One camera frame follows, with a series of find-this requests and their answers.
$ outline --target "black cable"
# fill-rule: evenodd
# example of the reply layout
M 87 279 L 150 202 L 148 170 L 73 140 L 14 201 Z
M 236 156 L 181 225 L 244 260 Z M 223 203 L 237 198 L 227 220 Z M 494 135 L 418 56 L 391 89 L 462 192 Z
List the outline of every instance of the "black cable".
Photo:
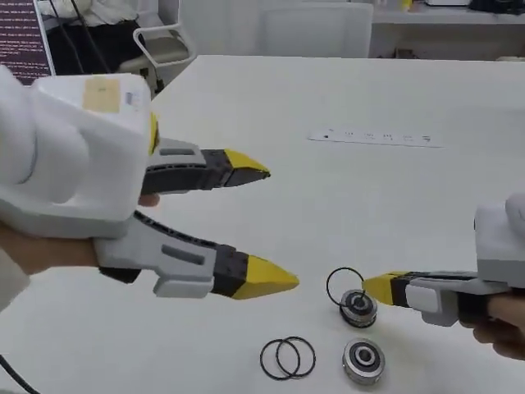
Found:
M 75 8 L 75 12 L 76 12 L 76 15 L 79 17 L 80 24 L 82 25 L 82 28 L 84 29 L 84 32 L 86 33 L 86 35 L 88 37 L 89 45 L 91 45 L 91 48 L 94 50 L 95 54 L 97 55 L 98 60 L 100 61 L 100 64 L 102 64 L 102 67 L 105 70 L 105 72 L 107 74 L 111 74 L 112 71 L 107 66 L 106 59 L 104 59 L 104 56 L 100 52 L 100 49 L 98 49 L 97 44 L 93 40 L 93 37 L 91 36 L 91 33 L 89 32 L 88 26 L 85 24 L 84 17 L 80 13 L 79 8 L 76 5 L 76 1 L 75 0 L 71 0 L 71 4 L 73 5 L 73 8 Z
M 62 32 L 62 34 L 64 36 L 64 39 L 66 39 L 67 44 L 71 48 L 71 51 L 73 51 L 73 56 L 75 56 L 76 64 L 79 67 L 80 74 L 85 74 L 84 68 L 82 67 L 82 62 L 80 61 L 79 53 L 76 51 L 75 43 L 73 43 L 73 40 L 71 39 L 71 37 L 67 33 L 66 29 L 64 28 L 64 23 L 63 23 L 61 17 L 58 15 L 58 11 L 55 8 L 55 3 L 53 2 L 53 0 L 49 0 L 49 4 L 51 4 L 51 8 L 52 8 L 53 12 L 55 13 L 55 17 L 57 18 L 58 25 L 60 26 L 60 30 L 61 30 L 61 32 Z
M 328 275 L 328 278 L 326 279 L 326 293 L 328 294 L 328 298 L 330 298 L 330 301 L 333 302 L 334 304 L 336 304 L 337 306 L 342 306 L 342 307 L 346 307 L 347 305 L 345 304 L 341 304 L 338 300 L 336 300 L 333 295 L 330 293 L 330 280 L 331 280 L 331 277 L 334 276 L 335 273 L 338 273 L 339 271 L 350 271 L 352 273 L 355 273 L 359 279 L 361 279 L 361 282 L 364 282 L 364 278 L 363 278 L 363 275 L 361 275 L 356 269 L 353 269 L 351 267 L 340 267 L 340 268 L 337 268 L 337 269 L 334 269 L 330 275 Z M 361 299 L 364 297 L 364 294 L 365 294 L 365 290 L 363 290 L 363 293 L 361 294 Z
M 27 391 L 28 394 L 40 394 L 36 390 L 34 390 L 14 369 L 11 367 L 11 365 L 7 362 L 7 360 L 4 358 L 3 355 L 0 355 L 0 366 L 5 369 L 7 374 L 11 376 L 11 378 L 18 383 L 20 387 L 22 387 L 24 390 Z
M 282 344 L 283 343 L 288 343 L 290 341 L 302 342 L 303 344 L 308 346 L 308 348 L 312 352 L 312 357 L 313 357 L 312 358 L 312 365 L 310 366 L 310 368 L 306 372 L 299 373 L 299 371 L 296 371 L 295 373 L 292 373 L 288 369 L 286 369 L 284 367 L 284 365 L 281 363 L 281 358 L 279 357 L 279 352 L 281 351 Z M 304 339 L 303 337 L 287 337 L 287 338 L 283 339 L 279 343 L 279 345 L 277 346 L 277 349 L 276 349 L 276 360 L 277 360 L 277 365 L 279 365 L 279 368 L 281 369 L 281 371 L 286 373 L 291 378 L 306 378 L 309 374 L 312 373 L 313 369 L 315 368 L 315 364 L 317 362 L 317 357 L 316 357 L 316 354 L 315 354 L 315 349 L 313 349 L 312 344 L 310 342 L 308 342 L 306 339 Z

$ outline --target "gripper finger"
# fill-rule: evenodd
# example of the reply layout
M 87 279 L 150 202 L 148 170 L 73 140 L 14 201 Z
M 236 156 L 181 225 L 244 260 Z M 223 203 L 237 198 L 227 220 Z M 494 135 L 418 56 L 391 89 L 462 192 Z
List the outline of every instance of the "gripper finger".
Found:
M 241 186 L 270 176 L 262 164 L 229 149 L 199 149 L 160 139 L 144 174 L 142 195 Z
M 97 239 L 95 249 L 101 271 L 116 279 L 126 275 L 123 282 L 132 282 L 140 270 L 154 271 L 159 279 L 153 291 L 162 297 L 202 298 L 212 292 L 242 300 L 299 284 L 267 260 L 187 236 L 139 212 L 125 237 Z

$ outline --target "black o-ring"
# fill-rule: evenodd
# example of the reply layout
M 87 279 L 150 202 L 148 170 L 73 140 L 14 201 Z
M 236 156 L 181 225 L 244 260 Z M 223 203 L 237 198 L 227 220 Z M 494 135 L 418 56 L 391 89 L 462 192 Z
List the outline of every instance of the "black o-ring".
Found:
M 288 345 L 292 349 L 294 349 L 294 352 L 297 355 L 297 367 L 295 368 L 294 375 L 296 373 L 298 373 L 299 368 L 301 368 L 301 354 L 299 353 L 299 349 L 297 349 L 297 347 L 292 342 L 290 342 L 290 341 L 288 341 L 286 339 L 273 339 L 273 340 L 269 341 L 266 345 L 264 345 L 262 347 L 262 349 L 261 349 L 261 355 L 259 356 L 259 363 L 261 364 L 261 369 L 269 378 L 271 378 L 273 380 L 284 381 L 284 380 L 292 379 L 293 375 L 291 375 L 291 376 L 290 375 L 288 375 L 288 376 L 276 376 L 276 375 L 270 373 L 270 371 L 268 371 L 266 369 L 266 366 L 264 365 L 264 361 L 263 361 L 264 352 L 266 351 L 266 349 L 269 346 L 273 345 L 274 343 L 279 343 L 279 346 L 281 346 L 283 343 L 286 343 L 286 345 Z
M 303 373 L 298 373 L 298 369 L 291 373 L 288 369 L 286 369 L 283 364 L 281 363 L 281 360 L 279 359 L 279 352 L 281 351 L 281 346 L 284 342 L 290 342 L 290 341 L 299 341 L 299 342 L 302 342 L 303 344 L 305 344 L 306 346 L 308 346 L 310 348 L 310 351 L 312 352 L 312 357 L 313 357 L 313 360 L 312 360 L 312 366 L 310 366 L 310 368 L 308 369 L 308 371 L 306 372 L 303 372 Z M 310 342 L 308 342 L 306 339 L 302 338 L 302 337 L 287 337 L 283 340 L 283 342 L 281 342 L 278 346 L 277 346 L 277 349 L 276 349 L 276 360 L 277 360 L 277 365 L 279 365 L 279 368 L 281 369 L 282 372 L 286 373 L 288 375 L 289 378 L 305 378 L 307 377 L 309 374 L 312 373 L 313 369 L 315 368 L 315 364 L 317 362 L 317 357 L 316 357 L 316 353 L 315 353 L 315 349 L 313 349 L 313 346 Z
M 361 275 L 356 269 L 353 269 L 351 267 L 340 267 L 335 270 L 333 270 L 330 275 L 328 275 L 328 278 L 326 279 L 326 294 L 328 295 L 328 298 L 330 298 L 330 301 L 336 304 L 337 306 L 340 306 L 342 308 L 345 308 L 347 305 L 341 304 L 338 300 L 336 300 L 332 294 L 330 293 L 330 280 L 331 277 L 334 276 L 335 273 L 338 273 L 339 271 L 350 271 L 352 273 L 355 273 L 359 279 L 361 279 L 361 282 L 364 282 L 363 275 Z

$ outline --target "white table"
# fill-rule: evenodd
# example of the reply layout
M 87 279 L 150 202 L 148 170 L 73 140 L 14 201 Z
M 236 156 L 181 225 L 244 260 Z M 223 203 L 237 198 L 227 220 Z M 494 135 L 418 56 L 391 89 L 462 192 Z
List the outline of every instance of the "white table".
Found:
M 154 275 L 121 286 L 89 270 L 49 272 L 2 314 L 0 349 L 43 394 L 318 394 L 358 392 L 340 358 L 363 336 L 387 358 L 373 392 L 519 392 L 525 364 L 468 330 L 380 307 L 377 323 L 357 331 L 324 283 L 341 265 L 365 276 L 474 268 L 476 205 L 525 188 L 523 92 L 520 63 L 200 57 L 157 98 L 162 133 L 246 152 L 273 177 L 171 196 L 151 213 L 272 259 L 301 286 L 245 302 L 158 300 Z M 442 135 L 445 148 L 306 139 L 329 126 Z M 349 286 L 357 279 L 341 277 L 334 291 Z M 274 382 L 259 351 L 289 335 L 313 343 L 317 367 Z M 0 387 L 21 392 L 3 373 Z

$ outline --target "white chair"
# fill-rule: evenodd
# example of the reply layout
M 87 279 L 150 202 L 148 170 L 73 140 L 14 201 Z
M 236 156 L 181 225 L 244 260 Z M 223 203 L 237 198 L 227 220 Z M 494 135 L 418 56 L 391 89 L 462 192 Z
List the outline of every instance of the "white chair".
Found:
M 354 2 L 297 2 L 262 10 L 262 55 L 368 57 L 373 6 Z
M 185 33 L 180 17 L 177 23 L 164 25 L 158 16 L 156 0 L 138 0 L 136 7 L 140 27 L 133 33 L 133 38 L 144 55 L 122 63 L 120 72 L 142 73 L 151 66 L 156 71 L 161 67 L 185 65 L 195 59 L 194 45 Z

